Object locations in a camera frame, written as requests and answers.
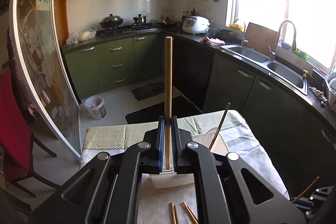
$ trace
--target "rice cooker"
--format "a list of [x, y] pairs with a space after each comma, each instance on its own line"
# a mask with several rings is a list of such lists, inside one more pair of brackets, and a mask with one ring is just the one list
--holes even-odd
[[200, 34], [209, 30], [210, 22], [208, 19], [200, 16], [188, 17], [184, 20], [182, 30], [187, 33]]

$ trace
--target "tablecloth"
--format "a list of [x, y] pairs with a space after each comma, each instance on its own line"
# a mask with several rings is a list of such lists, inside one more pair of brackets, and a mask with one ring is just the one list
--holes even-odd
[[[223, 111], [177, 119], [178, 127], [190, 131], [192, 136], [205, 134], [218, 127]], [[157, 128], [158, 122], [88, 128], [81, 156], [81, 168], [98, 153], [110, 155], [124, 152], [131, 145], [142, 141], [146, 131]], [[265, 149], [254, 137], [244, 118], [235, 110], [229, 110], [220, 130], [220, 135], [231, 152], [236, 152], [266, 181], [289, 199], [287, 189], [274, 168]], [[193, 184], [157, 189], [149, 175], [142, 176], [138, 223], [169, 224], [168, 204], [177, 204], [180, 224], [189, 223], [188, 216], [180, 205], [185, 201], [196, 213], [196, 196]]]

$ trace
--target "cutting board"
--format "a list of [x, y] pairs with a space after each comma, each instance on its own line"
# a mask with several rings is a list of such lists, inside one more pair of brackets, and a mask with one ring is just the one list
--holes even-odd
[[248, 40], [246, 46], [271, 57], [268, 45], [274, 49], [277, 34], [276, 31], [250, 22], [245, 33], [245, 39]]

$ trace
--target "gas stove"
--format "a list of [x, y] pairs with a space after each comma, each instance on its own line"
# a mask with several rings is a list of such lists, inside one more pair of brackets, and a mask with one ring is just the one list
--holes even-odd
[[147, 31], [147, 30], [158, 30], [158, 28], [153, 27], [150, 23], [132, 24], [129, 26], [107, 28], [102, 32], [101, 37], [109, 37], [111, 35]]

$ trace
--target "stainless steel sink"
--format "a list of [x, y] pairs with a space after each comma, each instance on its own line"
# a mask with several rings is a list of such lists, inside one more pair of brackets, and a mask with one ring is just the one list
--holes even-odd
[[221, 46], [231, 54], [242, 56], [251, 62], [259, 65], [260, 67], [268, 70], [269, 72], [277, 75], [297, 90], [307, 95], [307, 80], [303, 79], [301, 75], [280, 64], [277, 61], [271, 61], [270, 58], [260, 52], [247, 47], [238, 45]]
[[253, 61], [264, 63], [268, 61], [268, 58], [264, 56], [263, 54], [256, 52], [254, 50], [251, 50], [246, 47], [231, 47], [230, 51], [239, 53], [249, 59], [252, 59]]
[[274, 71], [275, 73], [279, 74], [283, 78], [287, 79], [289, 82], [294, 84], [300, 89], [303, 89], [303, 78], [297, 75], [292, 70], [286, 68], [284, 65], [281, 65], [279, 63], [271, 62], [267, 64], [267, 67]]

